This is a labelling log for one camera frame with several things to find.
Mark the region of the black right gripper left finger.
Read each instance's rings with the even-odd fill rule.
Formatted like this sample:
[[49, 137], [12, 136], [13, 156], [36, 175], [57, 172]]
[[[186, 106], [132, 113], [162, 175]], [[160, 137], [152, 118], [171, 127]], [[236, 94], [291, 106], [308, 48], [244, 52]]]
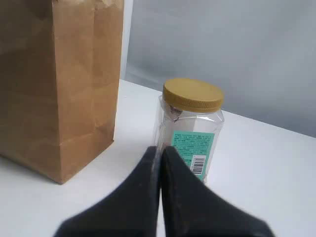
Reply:
[[65, 220], [56, 237], [155, 237], [160, 159], [149, 146], [130, 175], [107, 197]]

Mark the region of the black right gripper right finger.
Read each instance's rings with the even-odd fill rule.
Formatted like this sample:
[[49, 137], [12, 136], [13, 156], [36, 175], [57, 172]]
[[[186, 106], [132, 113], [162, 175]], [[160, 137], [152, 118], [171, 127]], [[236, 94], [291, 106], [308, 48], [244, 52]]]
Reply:
[[176, 149], [161, 157], [161, 190], [168, 237], [272, 237], [260, 220], [211, 191], [187, 167]]

